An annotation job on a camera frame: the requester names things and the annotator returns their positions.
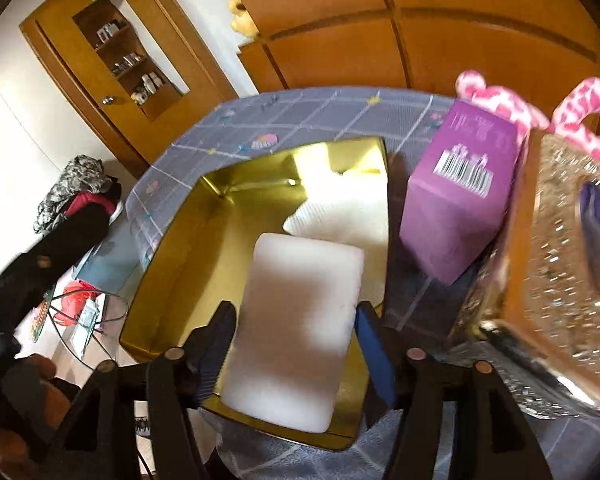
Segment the blue checkered tablecloth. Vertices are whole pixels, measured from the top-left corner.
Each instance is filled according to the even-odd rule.
[[[151,261],[165,230],[201,175],[302,144],[381,136],[389,158],[391,237],[384,322],[401,330],[414,346],[442,355],[443,339],[477,269],[469,268],[452,286],[444,286],[418,270],[397,234],[408,176],[452,102],[447,97],[408,90],[346,87],[266,93],[222,104],[174,142],[126,200],[143,266]],[[262,139],[272,136],[277,142],[266,146]],[[446,478],[452,417],[451,411],[443,424],[434,478]],[[244,428],[225,431],[224,445],[219,443],[218,449],[226,462],[235,461],[231,468],[242,472],[242,478],[380,478],[396,421],[395,415],[385,416],[350,450],[340,454],[277,442],[259,434],[251,435],[247,442],[240,436]],[[592,465],[600,460],[600,418],[530,419],[530,423],[556,480],[587,478]],[[232,435],[238,442],[233,447]],[[336,455],[340,465],[331,470],[328,464],[334,463]],[[314,469],[300,475],[308,462]],[[288,469],[280,470],[282,465]]]

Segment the white cloth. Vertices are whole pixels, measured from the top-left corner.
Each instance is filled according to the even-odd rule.
[[[222,403],[310,433],[329,427],[356,317],[364,253],[264,233],[256,242]]]
[[[358,301],[373,306],[384,299],[389,214],[386,176],[347,171],[327,173],[315,183],[303,181],[308,199],[282,228],[293,236],[352,245],[365,251],[365,269]]]

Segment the white sponge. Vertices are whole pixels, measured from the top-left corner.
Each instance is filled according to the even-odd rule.
[[[264,233],[240,305],[222,402],[309,433],[329,427],[344,370],[364,251]]]

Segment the stuffed toy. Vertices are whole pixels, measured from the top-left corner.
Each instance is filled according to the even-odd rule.
[[[260,33],[258,27],[253,23],[249,11],[244,8],[241,0],[229,0],[229,12],[235,15],[231,22],[231,28],[247,38],[256,38]]]
[[[475,70],[458,76],[456,93],[459,98],[514,123],[519,144],[532,128],[539,128],[567,139],[600,163],[600,137],[582,124],[589,114],[600,114],[600,79],[597,77],[585,79],[576,86],[554,110],[551,121],[513,90],[504,86],[488,87]]]

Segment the wooden door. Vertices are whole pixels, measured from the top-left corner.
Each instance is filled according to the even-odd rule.
[[[242,0],[261,37],[240,48],[260,91],[370,85],[455,96],[464,70],[549,118],[600,78],[600,31],[579,0]],[[586,124],[600,132],[600,117]]]
[[[36,19],[93,101],[142,157],[153,162],[226,97],[157,0],[125,1],[140,26],[134,26],[111,0],[48,0],[38,9]],[[113,20],[121,28],[103,43],[96,32]],[[146,38],[147,31],[188,92],[186,88],[178,91],[174,78],[160,69],[142,45],[138,35]],[[122,74],[114,74],[115,60],[122,61],[131,51],[142,61]],[[155,72],[164,85],[138,105],[131,95],[141,83],[141,76],[148,72]]]

